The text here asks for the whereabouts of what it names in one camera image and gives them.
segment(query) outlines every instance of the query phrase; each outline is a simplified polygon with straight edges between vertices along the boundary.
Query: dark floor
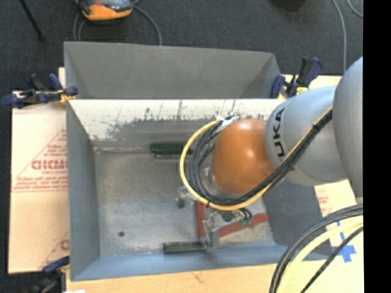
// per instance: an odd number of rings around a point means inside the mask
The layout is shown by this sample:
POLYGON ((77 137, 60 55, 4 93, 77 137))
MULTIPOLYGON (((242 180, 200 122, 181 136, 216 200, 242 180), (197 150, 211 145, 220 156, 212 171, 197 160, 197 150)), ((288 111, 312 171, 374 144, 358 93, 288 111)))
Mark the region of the dark floor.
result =
MULTIPOLYGON (((283 73, 297 73, 301 58, 317 57, 322 74, 342 74, 363 56, 363 18, 347 0, 141 0, 164 45, 272 52, 283 73), (346 62, 344 63, 344 46, 346 62)), ((363 0, 350 0, 359 11, 363 0)), ((25 88, 31 73, 46 80, 64 62, 63 42, 73 40, 74 0, 26 0, 46 37, 40 41, 19 0, 0 0, 0 96, 25 88)), ((134 12, 115 26, 86 24, 83 40, 155 45, 156 31, 134 12)), ((20 292, 40 275, 7 275, 10 187, 10 116, 0 107, 0 293, 20 292)))

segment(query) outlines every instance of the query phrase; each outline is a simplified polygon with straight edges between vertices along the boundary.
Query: gray bin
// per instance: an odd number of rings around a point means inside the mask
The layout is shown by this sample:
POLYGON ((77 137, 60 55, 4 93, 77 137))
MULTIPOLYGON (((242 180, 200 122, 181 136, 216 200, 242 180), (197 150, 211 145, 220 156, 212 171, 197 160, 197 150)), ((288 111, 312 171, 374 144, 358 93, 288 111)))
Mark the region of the gray bin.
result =
MULTIPOLYGON (((267 99, 279 74, 274 55, 66 42, 65 72, 66 86, 79 88, 67 107, 73 281, 276 263, 319 219, 313 188, 304 190, 297 194, 305 201, 297 207, 304 218, 286 235, 284 217, 267 210, 280 203, 270 195, 270 202, 251 206, 273 214, 270 223, 222 238, 221 246, 204 252, 162 251, 163 242, 197 239, 195 210, 175 203, 179 158, 157 159, 150 145, 185 143, 230 111, 267 119, 280 103, 267 99), (275 242, 281 233, 283 240, 275 242)), ((289 215, 294 219, 294 210, 289 215)))

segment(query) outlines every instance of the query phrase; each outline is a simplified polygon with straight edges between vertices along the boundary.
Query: metal rod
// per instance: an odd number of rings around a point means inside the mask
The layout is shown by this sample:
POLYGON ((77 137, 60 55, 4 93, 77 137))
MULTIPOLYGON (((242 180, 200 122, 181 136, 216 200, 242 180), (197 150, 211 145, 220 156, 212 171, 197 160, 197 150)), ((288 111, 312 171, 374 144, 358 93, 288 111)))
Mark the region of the metal rod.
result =
POLYGON ((29 17, 30 22, 31 22, 31 24, 33 25, 35 31, 37 32, 38 38, 39 38, 40 40, 44 40, 44 39, 45 39, 45 36, 43 35, 42 31, 39 29, 37 23, 35 22, 35 19, 34 19, 34 17, 32 16, 32 14, 31 14, 31 12, 30 12, 30 10, 29 10, 29 8, 28 8, 26 2, 25 2, 24 0, 19 0, 19 1, 20 1, 21 5, 22 5, 24 11, 26 12, 27 16, 29 17))

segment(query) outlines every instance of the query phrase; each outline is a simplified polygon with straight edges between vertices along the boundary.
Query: yellow cable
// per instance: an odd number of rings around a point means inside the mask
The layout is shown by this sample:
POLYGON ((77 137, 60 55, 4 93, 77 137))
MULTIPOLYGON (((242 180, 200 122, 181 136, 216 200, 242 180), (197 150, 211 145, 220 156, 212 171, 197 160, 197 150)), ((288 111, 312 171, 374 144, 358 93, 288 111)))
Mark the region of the yellow cable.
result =
MULTIPOLYGON (((317 125, 325 116, 326 114, 332 110, 332 106, 329 107, 327 109, 327 111, 325 111, 324 114, 322 114, 322 116, 320 116, 320 118, 316 121, 316 123, 314 125, 317 125)), ((183 151, 182 151, 182 154, 181 154, 181 158, 180 158, 180 162, 179 162, 179 168, 180 168, 180 176, 181 176, 181 179, 182 179, 182 182, 183 182, 183 185, 185 186, 185 188, 188 190, 188 192, 190 192, 190 194, 196 198, 199 202, 203 203, 203 204, 209 204, 209 206, 211 208, 215 208, 215 209, 219 209, 221 211, 233 211, 235 209, 240 209, 240 208, 245 208, 246 206, 250 205, 251 203, 255 202, 257 199, 259 199, 273 184, 274 184, 274 181, 272 181, 270 184, 268 184, 265 188, 263 188, 261 191, 257 192, 255 195, 253 195, 252 197, 250 197, 248 200, 244 201, 244 202, 241 202, 241 203, 238 203, 238 204, 234 204, 234 205, 219 205, 219 204, 215 204, 215 203, 212 203, 212 202, 209 202, 206 198, 200 196, 191 186, 190 184, 188 183, 188 180, 186 179, 186 175, 185 175, 185 158, 186 158, 186 154, 188 152, 188 150, 190 149, 190 146, 192 145, 192 143, 195 141, 196 138, 198 138, 199 135, 201 135, 204 131, 206 131, 207 129, 209 129, 210 127, 214 126, 215 124, 219 123, 221 120, 215 120, 215 121, 211 121, 210 123, 206 124, 205 126, 201 127, 198 131, 195 132, 195 134, 193 134, 191 136, 191 138, 188 140, 188 142, 186 143, 185 147, 183 148, 183 151)), ((290 150, 290 152, 287 154, 287 156, 285 156, 285 159, 282 161, 282 163, 284 163, 292 154, 292 152, 301 144, 301 142, 303 141, 303 139, 312 131, 312 128, 310 128, 306 134, 304 134, 304 136, 299 140, 299 142, 290 150)))
POLYGON ((344 232, 346 230, 352 229, 352 228, 357 227, 357 226, 361 226, 363 224, 364 224, 364 220, 363 220, 363 217, 361 216, 359 219, 350 220, 350 221, 348 221, 348 222, 346 222, 346 223, 344 223, 344 224, 342 224, 340 226, 336 226, 336 227, 326 231, 325 233, 321 234, 320 236, 318 236, 314 240, 312 240, 305 248, 303 248, 296 255, 296 257, 288 265, 287 269, 285 270, 285 272, 284 272, 284 274, 283 274, 283 276, 281 278, 281 282, 280 282, 279 288, 277 290, 277 293, 283 292, 283 290, 285 289, 285 286, 288 283, 288 279, 289 279, 289 277, 292 274, 292 270, 294 270, 295 267, 300 262, 302 262, 308 256, 308 254, 313 251, 314 248, 317 248, 324 241, 332 238, 333 236, 335 236, 338 233, 344 232))

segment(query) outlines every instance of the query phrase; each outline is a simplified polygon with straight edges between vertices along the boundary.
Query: kuka logo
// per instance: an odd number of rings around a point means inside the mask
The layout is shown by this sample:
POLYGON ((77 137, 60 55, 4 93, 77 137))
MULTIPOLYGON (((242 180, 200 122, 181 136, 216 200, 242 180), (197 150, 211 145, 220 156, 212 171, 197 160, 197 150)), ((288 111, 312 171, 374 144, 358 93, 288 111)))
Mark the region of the kuka logo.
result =
POLYGON ((46 169, 67 169, 68 161, 65 160, 36 160, 31 162, 31 168, 34 170, 46 170, 46 169))
POLYGON ((285 152, 283 150, 283 147, 282 147, 282 144, 281 144, 281 141, 279 140, 280 139, 280 134, 279 134, 279 130, 280 130, 280 125, 281 125, 281 117, 282 117, 282 112, 285 110, 285 108, 283 108, 281 111, 279 111, 277 114, 276 114, 276 117, 275 117, 275 121, 278 121, 278 126, 274 125, 273 126, 273 131, 274 131, 274 136, 273 136, 273 139, 275 140, 274 141, 274 146, 275 147, 278 147, 278 153, 277 155, 279 157, 283 157, 285 156, 285 152))

